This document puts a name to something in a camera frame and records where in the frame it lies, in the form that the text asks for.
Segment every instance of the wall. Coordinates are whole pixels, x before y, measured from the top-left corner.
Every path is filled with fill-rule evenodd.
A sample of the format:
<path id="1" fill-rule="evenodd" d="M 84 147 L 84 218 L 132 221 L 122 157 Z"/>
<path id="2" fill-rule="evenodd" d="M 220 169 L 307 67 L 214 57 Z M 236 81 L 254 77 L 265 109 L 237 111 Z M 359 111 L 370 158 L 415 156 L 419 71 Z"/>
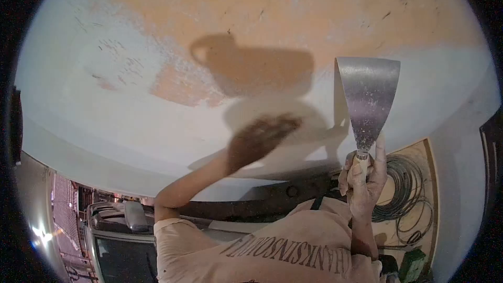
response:
<path id="1" fill-rule="evenodd" d="M 459 259 L 482 210 L 477 196 L 461 214 L 464 180 L 483 178 L 476 128 L 500 104 L 491 55 L 465 0 L 45 0 L 17 68 L 23 149 L 78 182 L 153 196 L 256 116 L 303 116 L 282 147 L 197 198 L 237 199 L 272 182 L 257 177 L 337 168 L 355 148 L 336 56 L 401 61 L 383 129 L 388 151 L 433 134 L 445 160 L 441 218 L 452 213 L 446 208 L 460 210 L 445 231 L 467 225 L 452 240 Z M 485 97 L 468 105 L 480 89 Z M 469 121 L 452 119 L 464 110 Z M 464 123 L 464 137 L 449 133 Z M 442 131 L 452 139 L 440 141 Z M 451 151 L 460 138 L 467 143 Z M 462 156 L 475 157 L 468 172 Z M 442 193 L 446 182 L 452 186 Z M 483 192 L 481 183 L 470 187 Z"/>
<path id="2" fill-rule="evenodd" d="M 434 271 L 440 282 L 449 279 L 461 264 L 482 221 L 485 161 L 480 121 L 487 121 L 500 102 L 497 79 L 487 74 L 492 70 L 486 69 L 466 101 L 430 136 L 439 177 L 440 244 Z"/>

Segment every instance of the coiled cable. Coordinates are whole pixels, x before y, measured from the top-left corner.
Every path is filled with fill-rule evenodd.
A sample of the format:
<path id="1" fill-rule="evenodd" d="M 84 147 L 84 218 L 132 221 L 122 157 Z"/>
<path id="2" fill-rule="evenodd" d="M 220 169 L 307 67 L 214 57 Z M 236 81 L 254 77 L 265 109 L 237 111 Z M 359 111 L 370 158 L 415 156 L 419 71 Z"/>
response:
<path id="1" fill-rule="evenodd" d="M 433 223 L 433 207 L 424 194 L 424 180 L 421 169 L 405 155 L 387 156 L 387 174 L 395 183 L 393 198 L 387 204 L 378 204 L 372 212 L 372 222 L 396 221 L 396 235 L 401 243 L 413 245 L 421 240 Z M 407 230 L 400 229 L 401 219 L 406 216 L 418 203 L 423 203 L 423 208 L 416 223 Z M 416 227 L 423 216 L 424 207 L 431 210 L 430 221 L 426 229 L 415 231 L 406 241 L 402 240 L 400 233 L 406 233 Z"/>

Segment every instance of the beige t-shirt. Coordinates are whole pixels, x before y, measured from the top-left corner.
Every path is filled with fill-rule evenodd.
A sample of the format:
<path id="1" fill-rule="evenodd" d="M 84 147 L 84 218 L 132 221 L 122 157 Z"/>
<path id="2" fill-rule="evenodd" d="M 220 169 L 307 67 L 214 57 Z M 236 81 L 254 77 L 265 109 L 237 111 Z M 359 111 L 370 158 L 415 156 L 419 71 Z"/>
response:
<path id="1" fill-rule="evenodd" d="M 187 220 L 157 222 L 159 282 L 379 282 L 381 263 L 350 253 L 348 205 L 324 198 L 311 211 L 313 201 L 222 245 Z"/>

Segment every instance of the putty knife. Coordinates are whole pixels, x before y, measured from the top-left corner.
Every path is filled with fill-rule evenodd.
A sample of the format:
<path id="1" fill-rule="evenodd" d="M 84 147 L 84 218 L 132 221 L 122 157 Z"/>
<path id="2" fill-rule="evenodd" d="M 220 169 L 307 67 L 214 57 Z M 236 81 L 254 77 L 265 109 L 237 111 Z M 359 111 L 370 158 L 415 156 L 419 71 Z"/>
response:
<path id="1" fill-rule="evenodd" d="M 400 75 L 400 62 L 381 58 L 337 57 L 336 71 L 341 75 L 348 103 L 349 119 L 355 134 L 363 177 L 367 176 L 369 149 L 389 115 Z"/>

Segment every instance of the fingers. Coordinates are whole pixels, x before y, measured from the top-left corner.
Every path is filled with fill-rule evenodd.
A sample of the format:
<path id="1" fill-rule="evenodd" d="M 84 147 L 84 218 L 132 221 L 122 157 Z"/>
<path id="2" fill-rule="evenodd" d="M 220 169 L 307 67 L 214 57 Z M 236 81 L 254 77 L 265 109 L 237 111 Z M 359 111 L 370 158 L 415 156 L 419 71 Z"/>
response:
<path id="1" fill-rule="evenodd" d="M 362 167 L 360 163 L 354 164 L 351 167 L 351 179 L 353 184 L 353 193 L 355 197 L 365 197 L 368 193 L 366 178 L 363 177 Z"/>
<path id="2" fill-rule="evenodd" d="M 348 190 L 346 195 L 348 196 L 348 198 L 346 199 L 346 202 L 348 204 L 351 204 L 351 201 L 353 200 L 353 190 L 352 189 Z"/>
<path id="3" fill-rule="evenodd" d="M 341 193 L 341 195 L 346 195 L 346 193 L 348 192 L 348 171 L 349 171 L 349 168 L 350 168 L 350 161 L 349 160 L 346 160 L 346 163 L 344 164 L 344 168 L 343 170 L 341 171 L 341 173 L 339 174 L 339 178 L 338 178 L 338 186 L 339 186 L 339 192 Z"/>
<path id="4" fill-rule="evenodd" d="M 295 129 L 298 129 L 301 124 L 302 118 L 293 117 L 291 114 L 276 117 L 262 115 L 245 127 L 241 133 L 244 137 L 253 136 L 260 141 L 281 140 Z"/>
<path id="5" fill-rule="evenodd" d="M 353 160 L 355 159 L 355 155 L 356 155 L 356 150 L 353 152 L 349 152 L 346 155 L 346 162 L 344 164 L 345 170 L 349 170 L 351 168 L 351 166 L 353 166 Z"/>
<path id="6" fill-rule="evenodd" d="M 374 169 L 369 181 L 375 182 L 378 185 L 386 183 L 386 148 L 384 135 L 381 133 L 376 140 L 376 158 L 374 160 Z"/>

